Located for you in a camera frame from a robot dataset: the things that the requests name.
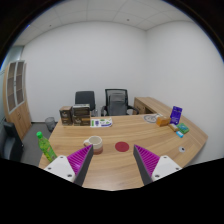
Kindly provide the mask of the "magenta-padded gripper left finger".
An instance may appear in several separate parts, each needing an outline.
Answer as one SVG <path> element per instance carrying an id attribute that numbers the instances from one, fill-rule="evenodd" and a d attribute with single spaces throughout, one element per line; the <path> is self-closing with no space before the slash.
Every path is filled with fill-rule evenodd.
<path id="1" fill-rule="evenodd" d="M 93 146 L 89 145 L 69 156 L 60 155 L 45 168 L 45 171 L 82 186 L 92 157 Z"/>

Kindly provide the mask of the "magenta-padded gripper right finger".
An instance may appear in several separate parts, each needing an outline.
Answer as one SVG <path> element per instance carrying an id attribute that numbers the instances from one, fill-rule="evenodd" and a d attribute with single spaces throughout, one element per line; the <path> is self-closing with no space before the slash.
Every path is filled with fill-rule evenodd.
<path id="1" fill-rule="evenodd" d="M 169 156 L 158 156 L 138 145 L 134 146 L 133 155 L 144 185 L 181 170 Z"/>

